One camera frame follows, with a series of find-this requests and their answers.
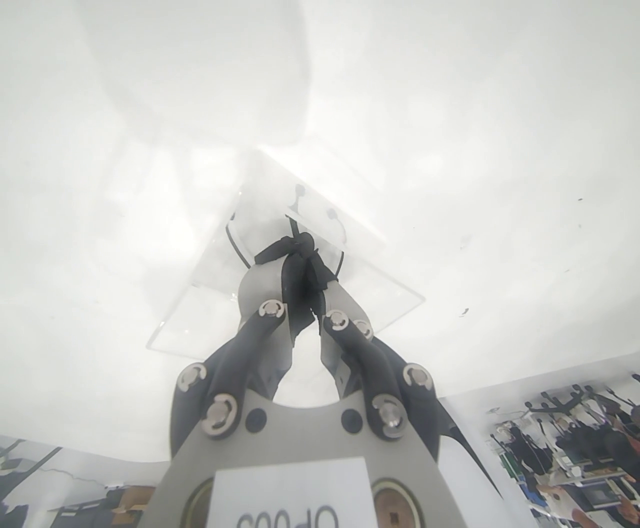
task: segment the black wire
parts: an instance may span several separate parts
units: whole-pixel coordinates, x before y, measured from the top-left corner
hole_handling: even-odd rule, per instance
[[[342,269],[342,261],[344,260],[344,251],[340,253],[340,262],[338,262],[338,267],[335,269],[335,277],[338,278],[338,273]]]
[[[234,238],[231,236],[231,231],[229,231],[229,224],[228,223],[225,226],[225,231],[227,232],[227,238],[229,239],[229,242],[231,242],[231,245],[233,246],[233,249],[236,251],[236,255],[238,257],[240,257],[240,260],[244,263],[244,265],[247,267],[247,269],[249,269],[251,267],[251,264],[249,264],[249,262],[246,260],[244,255],[238,249],[238,246],[236,246],[236,243],[234,242]]]

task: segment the black mark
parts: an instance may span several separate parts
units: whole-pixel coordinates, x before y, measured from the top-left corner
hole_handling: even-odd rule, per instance
[[[262,519],[266,521],[267,528],[271,528],[271,517],[269,517],[269,514],[265,511],[261,512],[260,515],[258,515],[258,517],[255,518],[255,528],[260,527],[260,521]]]
[[[285,520],[287,521],[287,528],[291,528],[291,521],[289,520],[289,514],[287,513],[287,510],[285,510],[285,509],[281,509],[276,514],[276,518],[273,521],[273,528],[280,528],[280,526],[278,525],[278,521],[280,520],[280,517],[284,517]]]
[[[320,508],[318,508],[318,511],[316,511],[316,519],[315,519],[315,525],[316,528],[319,528],[319,521],[320,521],[320,516],[324,513],[327,512],[329,513],[332,517],[333,517],[333,526],[334,528],[338,528],[338,516],[335,512],[335,510],[331,507],[331,506],[320,506]]]

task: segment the transparent plastic sheet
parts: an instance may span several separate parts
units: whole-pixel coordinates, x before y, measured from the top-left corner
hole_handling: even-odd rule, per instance
[[[246,266],[230,239],[253,264],[266,246],[291,235],[287,216],[314,236],[330,269],[337,269],[345,253],[340,283],[367,312],[375,332],[424,302],[419,293],[362,256],[383,245],[377,233],[265,153],[250,155],[247,173],[235,203],[229,204],[229,222],[216,229],[184,290],[149,339],[149,349],[203,359],[231,339],[239,323],[237,292]]]

